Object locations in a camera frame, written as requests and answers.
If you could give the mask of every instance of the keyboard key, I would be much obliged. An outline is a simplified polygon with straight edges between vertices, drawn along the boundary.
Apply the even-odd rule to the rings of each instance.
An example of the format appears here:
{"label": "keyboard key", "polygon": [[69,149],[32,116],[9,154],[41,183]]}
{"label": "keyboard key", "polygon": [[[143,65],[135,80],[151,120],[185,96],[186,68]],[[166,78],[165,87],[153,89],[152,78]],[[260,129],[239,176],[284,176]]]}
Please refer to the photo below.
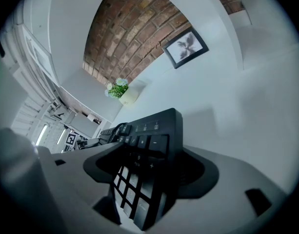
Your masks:
{"label": "keyboard key", "polygon": [[167,152],[168,136],[167,135],[152,135],[148,149],[158,151],[163,154]]}
{"label": "keyboard key", "polygon": [[138,148],[145,149],[147,146],[149,136],[141,136],[138,144]]}
{"label": "keyboard key", "polygon": [[115,199],[116,199],[116,202],[118,203],[118,205],[121,206],[122,197],[116,188],[115,188]]}
{"label": "keyboard key", "polygon": [[143,193],[148,198],[151,198],[153,193],[155,177],[153,175],[146,175],[143,178],[143,183],[141,184],[140,192]]}
{"label": "keyboard key", "polygon": [[130,138],[131,138],[131,136],[127,136],[127,137],[125,137],[125,141],[124,141],[124,143],[129,144]]}
{"label": "keyboard key", "polygon": [[164,158],[148,157],[147,162],[144,165],[146,174],[156,174],[159,169],[164,165]]}
{"label": "keyboard key", "polygon": [[131,203],[131,205],[133,205],[134,198],[135,198],[135,192],[131,188],[129,188],[126,194],[126,199]]}
{"label": "keyboard key", "polygon": [[143,168],[146,162],[146,157],[142,154],[133,153],[131,158],[131,168],[135,173]]}
{"label": "keyboard key", "polygon": [[123,208],[124,213],[130,217],[131,212],[132,212],[132,208],[131,206],[129,206],[127,203],[124,204],[124,208]]}
{"label": "keyboard key", "polygon": [[124,136],[121,136],[120,138],[119,138],[119,142],[124,142],[125,141],[125,137]]}
{"label": "keyboard key", "polygon": [[138,206],[136,208],[136,212],[134,216],[134,223],[142,231],[144,229],[144,224],[148,213],[148,209],[149,209],[149,204],[144,199],[139,198]]}
{"label": "keyboard key", "polygon": [[125,125],[121,130],[121,134],[127,136],[130,134],[130,130],[131,130],[131,125]]}
{"label": "keyboard key", "polygon": [[127,167],[124,167],[123,168],[123,171],[122,171],[122,176],[127,179],[128,178],[128,174],[129,174],[129,169]]}
{"label": "keyboard key", "polygon": [[119,182],[119,176],[117,175],[116,178],[115,178],[115,180],[114,180],[114,184],[118,185],[118,182]]}
{"label": "keyboard key", "polygon": [[124,194],[124,189],[125,189],[125,183],[123,180],[121,180],[120,185],[119,185],[119,191]]}
{"label": "keyboard key", "polygon": [[136,146],[139,141],[139,136],[132,136],[130,141],[130,146]]}
{"label": "keyboard key", "polygon": [[136,174],[131,174],[129,182],[133,187],[135,187],[135,188],[137,187],[138,180],[139,180],[139,177]]}

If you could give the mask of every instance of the white wall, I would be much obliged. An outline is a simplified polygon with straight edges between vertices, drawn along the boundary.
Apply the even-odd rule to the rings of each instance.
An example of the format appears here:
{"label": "white wall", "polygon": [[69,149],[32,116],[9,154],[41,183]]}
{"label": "white wall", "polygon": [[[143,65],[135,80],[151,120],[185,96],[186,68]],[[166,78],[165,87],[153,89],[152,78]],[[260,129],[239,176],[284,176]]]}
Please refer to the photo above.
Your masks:
{"label": "white wall", "polygon": [[86,39],[101,1],[51,1],[49,38],[60,84],[82,67]]}
{"label": "white wall", "polygon": [[0,56],[0,128],[10,128],[28,94],[4,67]]}
{"label": "white wall", "polygon": [[[131,83],[147,86],[112,127],[174,107],[183,116],[185,145],[244,160],[290,193],[299,178],[299,44],[271,55],[257,41],[261,50],[249,54],[259,61],[240,71],[228,33],[211,25],[215,16],[188,17],[209,51],[178,69],[162,54]],[[218,27],[216,38],[209,24]]]}
{"label": "white wall", "polygon": [[61,86],[79,102],[107,121],[112,122],[122,107],[117,99],[106,97],[106,87],[82,68]]}
{"label": "white wall", "polygon": [[299,48],[299,35],[276,0],[241,1],[252,24],[236,29],[244,69]]}
{"label": "white wall", "polygon": [[50,53],[48,20],[52,0],[24,0],[23,23]]}
{"label": "white wall", "polygon": [[294,42],[299,41],[293,23],[276,0],[241,0],[253,26]]}

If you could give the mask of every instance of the white desk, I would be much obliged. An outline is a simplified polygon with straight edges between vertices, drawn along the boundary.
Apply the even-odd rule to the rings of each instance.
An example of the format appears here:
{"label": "white desk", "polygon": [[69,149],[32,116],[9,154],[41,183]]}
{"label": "white desk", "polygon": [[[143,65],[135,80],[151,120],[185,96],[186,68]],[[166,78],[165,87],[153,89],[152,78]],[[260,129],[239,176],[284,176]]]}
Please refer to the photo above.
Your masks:
{"label": "white desk", "polygon": [[291,192],[299,175],[299,63],[291,60],[299,53],[238,71],[212,52],[177,70],[161,55],[131,83],[148,85],[111,127],[173,107],[184,145],[244,160]]}

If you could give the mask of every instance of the ergonomic keyboard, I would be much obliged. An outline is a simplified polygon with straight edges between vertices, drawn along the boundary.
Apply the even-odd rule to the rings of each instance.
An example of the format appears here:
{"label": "ergonomic keyboard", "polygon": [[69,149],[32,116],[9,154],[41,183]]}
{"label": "ergonomic keyboard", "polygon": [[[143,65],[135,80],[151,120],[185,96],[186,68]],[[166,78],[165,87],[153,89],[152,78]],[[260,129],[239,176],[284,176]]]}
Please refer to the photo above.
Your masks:
{"label": "ergonomic keyboard", "polygon": [[[109,195],[94,210],[114,223],[120,224],[118,211],[122,211],[147,230],[177,198],[200,198],[218,181],[215,164],[183,151],[183,120],[174,108],[121,123],[102,135],[109,148],[104,145],[107,151],[89,157],[83,168],[96,182],[110,183]],[[107,204],[114,201],[116,214]]]}
{"label": "ergonomic keyboard", "polygon": [[158,221],[174,204],[176,157],[182,151],[182,117],[175,109],[120,126],[123,165],[114,178],[119,207],[141,229]]}

